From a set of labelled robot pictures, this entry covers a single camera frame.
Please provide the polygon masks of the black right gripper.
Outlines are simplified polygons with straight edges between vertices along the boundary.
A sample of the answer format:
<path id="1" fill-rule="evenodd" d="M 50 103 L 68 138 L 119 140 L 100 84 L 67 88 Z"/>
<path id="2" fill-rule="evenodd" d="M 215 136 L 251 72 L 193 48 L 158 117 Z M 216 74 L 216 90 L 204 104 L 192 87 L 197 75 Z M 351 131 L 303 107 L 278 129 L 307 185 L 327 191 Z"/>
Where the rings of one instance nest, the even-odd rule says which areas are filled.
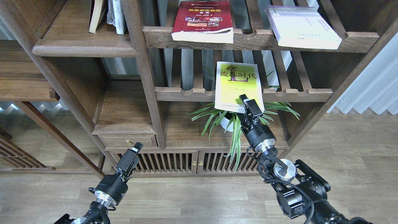
<path id="1" fill-rule="evenodd" d="M 254 99 L 250 100 L 247 95 L 239 96 L 245 111 L 240 113 L 241 130 L 245 135 L 250 147 L 255 152 L 262 153 L 276 153 L 277 149 L 274 147 L 276 138 L 270 128 L 261 124 L 259 119 L 263 115 L 258 104 Z"/>

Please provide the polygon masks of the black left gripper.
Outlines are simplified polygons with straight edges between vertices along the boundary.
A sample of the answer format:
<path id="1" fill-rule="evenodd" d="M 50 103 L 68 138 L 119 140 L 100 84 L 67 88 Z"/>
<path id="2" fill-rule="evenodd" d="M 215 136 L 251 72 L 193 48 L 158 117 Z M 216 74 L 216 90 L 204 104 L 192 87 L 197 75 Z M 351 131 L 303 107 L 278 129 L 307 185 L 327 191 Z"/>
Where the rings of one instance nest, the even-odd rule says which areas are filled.
<path id="1" fill-rule="evenodd" d="M 142 148 L 143 144 L 136 142 L 132 149 L 128 149 L 117 163 L 116 173 L 105 175 L 97 187 L 95 187 L 97 198 L 108 201 L 105 204 L 106 206 L 110 204 L 117 206 L 123 199 L 128 190 L 127 181 L 130 179 L 132 172 L 139 162 L 137 155 Z"/>

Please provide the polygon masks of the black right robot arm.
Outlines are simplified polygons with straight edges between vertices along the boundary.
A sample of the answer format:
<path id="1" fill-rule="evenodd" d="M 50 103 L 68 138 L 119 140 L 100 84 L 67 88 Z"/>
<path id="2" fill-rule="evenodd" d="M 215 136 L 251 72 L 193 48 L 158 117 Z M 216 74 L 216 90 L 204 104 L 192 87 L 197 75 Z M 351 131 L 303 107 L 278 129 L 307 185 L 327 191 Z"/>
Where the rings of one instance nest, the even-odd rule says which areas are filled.
<path id="1" fill-rule="evenodd" d="M 265 183 L 276 191 L 277 201 L 283 214 L 293 219 L 307 217 L 305 223 L 313 224 L 367 224 L 363 218 L 347 219 L 328 201 L 330 184 L 300 159 L 291 162 L 277 157 L 275 136 L 270 128 L 261 124 L 262 112 L 255 100 L 240 95 L 245 112 L 239 113 L 241 130 L 250 148 L 260 155 L 257 170 Z"/>

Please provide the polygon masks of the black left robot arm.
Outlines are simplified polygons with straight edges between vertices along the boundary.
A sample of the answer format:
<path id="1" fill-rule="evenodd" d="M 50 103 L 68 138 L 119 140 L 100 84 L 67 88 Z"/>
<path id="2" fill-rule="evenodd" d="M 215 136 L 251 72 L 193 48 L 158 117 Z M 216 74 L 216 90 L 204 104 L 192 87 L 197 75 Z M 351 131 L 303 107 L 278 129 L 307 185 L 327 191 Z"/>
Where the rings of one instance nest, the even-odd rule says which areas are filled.
<path id="1" fill-rule="evenodd" d="M 136 142 L 133 148 L 127 149 L 118 164 L 116 173 L 105 175 L 97 187 L 89 188 L 89 191 L 96 196 L 96 200 L 90 205 L 87 213 L 77 219 L 71 219 L 69 214 L 63 215 L 56 224 L 109 224 L 108 207 L 116 210 L 125 193 L 128 191 L 127 182 L 131 177 L 136 165 L 139 162 L 138 153 L 143 144 Z"/>

